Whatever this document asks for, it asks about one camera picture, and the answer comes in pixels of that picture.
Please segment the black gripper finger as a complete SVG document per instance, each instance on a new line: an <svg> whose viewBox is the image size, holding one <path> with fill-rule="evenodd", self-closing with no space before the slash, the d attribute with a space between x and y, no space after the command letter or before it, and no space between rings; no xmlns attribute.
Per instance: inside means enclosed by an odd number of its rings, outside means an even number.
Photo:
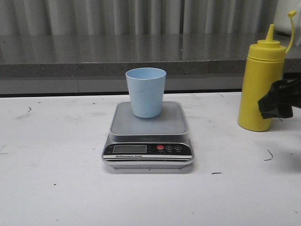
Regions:
<svg viewBox="0 0 301 226"><path fill-rule="evenodd" d="M263 119L292 118L293 107L301 107L301 80L278 80L272 83L270 90L258 101Z"/></svg>

